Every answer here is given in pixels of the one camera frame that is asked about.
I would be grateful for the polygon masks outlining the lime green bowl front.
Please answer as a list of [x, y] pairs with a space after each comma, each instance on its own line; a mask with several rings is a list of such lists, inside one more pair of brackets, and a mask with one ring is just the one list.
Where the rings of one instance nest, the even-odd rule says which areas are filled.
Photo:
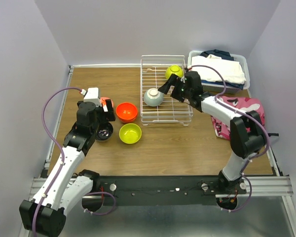
[[184, 72], [182, 68], [178, 65], [172, 65], [168, 67], [165, 71], [165, 78], [168, 80], [172, 74], [182, 78], [184, 76]]

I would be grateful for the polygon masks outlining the lime green bowl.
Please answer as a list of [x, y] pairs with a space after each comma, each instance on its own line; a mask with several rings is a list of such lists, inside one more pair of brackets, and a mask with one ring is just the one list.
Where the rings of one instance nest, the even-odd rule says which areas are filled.
[[119, 138], [125, 144], [135, 144], [142, 136], [141, 128], [134, 123], [128, 123], [119, 130]]
[[165, 78], [168, 80], [172, 74], [182, 78], [184, 76], [184, 72], [182, 68], [178, 65], [172, 65], [168, 67], [165, 71]]

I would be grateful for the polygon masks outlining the white bowl orange pattern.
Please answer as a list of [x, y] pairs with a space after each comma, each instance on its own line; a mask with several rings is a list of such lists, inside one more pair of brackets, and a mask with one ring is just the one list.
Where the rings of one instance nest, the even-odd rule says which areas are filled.
[[109, 98], [109, 97], [101, 97], [101, 98], [100, 98], [101, 104], [102, 104], [103, 106], [106, 105], [106, 101], [107, 101], [107, 100], [110, 100], [112, 106], [114, 106], [114, 105], [113, 105], [113, 100], [112, 100], [111, 98]]

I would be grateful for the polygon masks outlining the beige floral ceramic bowl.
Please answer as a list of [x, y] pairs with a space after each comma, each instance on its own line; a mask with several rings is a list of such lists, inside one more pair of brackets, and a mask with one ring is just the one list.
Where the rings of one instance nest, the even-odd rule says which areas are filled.
[[104, 142], [110, 139], [113, 134], [113, 126], [110, 122], [100, 124], [96, 131], [96, 141]]

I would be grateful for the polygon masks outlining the teal checked white bowl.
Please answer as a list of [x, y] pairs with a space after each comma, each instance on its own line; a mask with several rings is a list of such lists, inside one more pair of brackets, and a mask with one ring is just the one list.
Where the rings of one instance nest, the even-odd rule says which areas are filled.
[[150, 88], [144, 94], [144, 102], [151, 107], [157, 107], [163, 102], [163, 93], [157, 88]]

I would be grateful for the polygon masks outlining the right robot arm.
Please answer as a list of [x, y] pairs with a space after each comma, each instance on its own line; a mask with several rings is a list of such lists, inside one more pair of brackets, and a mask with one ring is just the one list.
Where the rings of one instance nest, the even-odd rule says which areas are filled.
[[188, 103], [196, 110], [209, 114], [230, 129], [231, 156], [226, 166], [219, 172], [217, 188], [227, 194], [233, 190], [250, 160], [264, 154], [269, 146], [269, 135], [262, 125], [256, 111], [246, 112], [228, 105], [203, 90], [198, 72], [189, 71], [184, 77], [171, 74], [158, 91], [167, 94], [182, 103]]

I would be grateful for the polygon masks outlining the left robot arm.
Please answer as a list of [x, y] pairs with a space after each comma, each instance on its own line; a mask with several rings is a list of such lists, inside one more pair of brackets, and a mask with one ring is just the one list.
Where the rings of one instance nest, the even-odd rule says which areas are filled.
[[59, 236], [68, 213], [85, 194], [104, 196], [97, 172], [83, 170], [72, 185], [69, 181], [94, 142], [111, 137], [111, 122], [115, 121], [112, 102], [107, 99], [104, 105], [96, 105], [79, 101], [77, 105], [76, 122], [65, 136], [54, 168], [34, 197], [19, 207], [24, 228], [34, 236]]

